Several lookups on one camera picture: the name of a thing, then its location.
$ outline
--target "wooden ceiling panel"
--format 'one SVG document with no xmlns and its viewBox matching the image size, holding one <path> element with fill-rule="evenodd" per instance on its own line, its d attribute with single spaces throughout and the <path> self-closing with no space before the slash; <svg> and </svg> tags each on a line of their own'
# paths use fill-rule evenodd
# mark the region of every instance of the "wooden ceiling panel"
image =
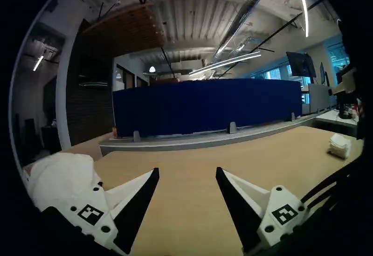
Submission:
<svg viewBox="0 0 373 256">
<path fill-rule="evenodd" d="M 162 47 L 165 39 L 150 5 L 129 7 L 93 24 L 82 35 L 96 50 L 110 56 Z"/>
</svg>

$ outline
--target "ceiling light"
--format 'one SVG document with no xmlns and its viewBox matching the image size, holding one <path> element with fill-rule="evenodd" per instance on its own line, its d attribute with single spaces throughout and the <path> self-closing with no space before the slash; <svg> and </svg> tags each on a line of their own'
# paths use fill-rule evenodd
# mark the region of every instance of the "ceiling light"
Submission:
<svg viewBox="0 0 373 256">
<path fill-rule="evenodd" d="M 36 63 L 35 67 L 34 67 L 34 71 L 36 71 L 36 69 L 38 68 L 38 66 L 40 65 L 40 62 L 42 61 L 42 59 L 44 58 L 43 55 L 40 56 L 38 62 Z"/>
<path fill-rule="evenodd" d="M 212 65 L 209 65 L 209 66 L 206 66 L 204 68 L 201 68 L 201 69 L 198 69 L 198 70 L 195 70 L 193 72 L 191 72 L 189 74 L 189 76 L 193 76 L 193 75 L 196 75 L 196 74 L 199 74 L 199 73 L 202 73 L 202 72 L 205 72 L 205 71 L 208 71 L 208 70 L 212 70 L 212 69 L 215 69 L 215 68 L 219 68 L 219 67 L 223 67 L 225 65 L 229 65 L 229 64 L 232 64 L 232 63 L 235 63 L 235 62 L 240 62 L 240 61 L 244 61 L 244 60 L 247 60 L 247 59 L 251 59 L 251 58 L 255 58 L 255 57 L 260 57 L 261 54 L 258 54 L 259 51 L 256 51 L 254 53 L 250 53 L 250 54 L 246 54 L 246 55 L 242 55 L 242 56 L 238 56 L 236 58 L 231 58 L 231 59 L 228 59 L 228 60 L 224 60 L 224 61 L 221 61 L 221 62 L 217 62 L 215 64 L 212 64 Z"/>
<path fill-rule="evenodd" d="M 306 0 L 302 0 L 304 20 L 306 22 L 306 37 L 308 37 L 308 10 L 306 6 Z"/>
</svg>

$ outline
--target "white column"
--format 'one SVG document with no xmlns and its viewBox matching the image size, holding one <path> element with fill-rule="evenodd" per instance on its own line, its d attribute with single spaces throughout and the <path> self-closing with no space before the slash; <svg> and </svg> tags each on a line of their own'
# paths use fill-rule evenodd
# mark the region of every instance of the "white column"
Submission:
<svg viewBox="0 0 373 256">
<path fill-rule="evenodd" d="M 58 0 L 58 3 L 58 6 L 52 13 L 44 12 L 40 21 L 65 37 L 65 44 L 63 45 L 58 65 L 55 89 L 55 112 L 58 137 L 62 150 L 65 150 L 71 147 L 66 115 L 67 72 L 76 34 L 88 11 L 88 5 L 81 0 Z"/>
<path fill-rule="evenodd" d="M 305 51 L 306 53 L 308 53 L 308 55 L 311 56 L 313 65 L 315 67 L 315 84 L 321 84 L 320 64 L 323 63 L 324 71 L 328 74 L 329 77 L 330 86 L 336 86 L 337 84 L 335 84 L 335 72 L 333 70 L 332 63 L 329 58 L 329 53 L 326 47 L 323 44 L 319 44 L 317 46 L 310 47 Z"/>
</svg>

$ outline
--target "wooden slat panel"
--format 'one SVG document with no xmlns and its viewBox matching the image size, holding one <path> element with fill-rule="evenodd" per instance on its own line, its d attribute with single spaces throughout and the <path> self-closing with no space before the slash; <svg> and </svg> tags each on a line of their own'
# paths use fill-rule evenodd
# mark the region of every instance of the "wooden slat panel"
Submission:
<svg viewBox="0 0 373 256">
<path fill-rule="evenodd" d="M 78 84 L 83 55 L 94 57 L 105 64 L 108 86 L 86 88 Z M 70 57 L 66 83 L 66 116 L 72 145 L 96 138 L 111 131 L 114 125 L 111 99 L 112 59 L 94 56 L 82 37 L 77 37 Z"/>
<path fill-rule="evenodd" d="M 161 47 L 165 40 L 149 6 L 127 8 L 90 26 L 82 35 L 110 56 Z"/>
</svg>

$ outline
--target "ductwork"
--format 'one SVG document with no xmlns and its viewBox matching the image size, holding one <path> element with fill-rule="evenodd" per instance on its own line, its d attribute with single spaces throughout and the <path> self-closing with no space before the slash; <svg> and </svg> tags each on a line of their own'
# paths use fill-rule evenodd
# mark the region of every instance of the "ductwork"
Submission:
<svg viewBox="0 0 373 256">
<path fill-rule="evenodd" d="M 225 47 L 227 47 L 228 43 L 231 41 L 231 39 L 234 37 L 237 31 L 245 23 L 246 19 L 251 14 L 251 11 L 253 10 L 253 8 L 258 2 L 259 0 L 247 0 L 243 4 L 243 6 L 240 8 L 240 10 L 237 13 L 237 16 L 235 17 L 232 24 L 230 25 L 229 30 L 227 31 L 224 38 L 220 42 L 220 45 L 215 51 L 211 63 L 216 63 L 216 62 L 221 61 L 221 55 L 223 54 Z"/>
<path fill-rule="evenodd" d="M 236 58 L 238 54 L 242 51 L 242 49 L 245 47 L 245 45 L 253 40 L 254 37 L 252 36 L 248 36 L 247 38 L 245 38 L 240 44 L 238 44 L 238 46 L 235 49 L 232 50 L 232 52 L 229 53 L 227 59 Z"/>
</svg>

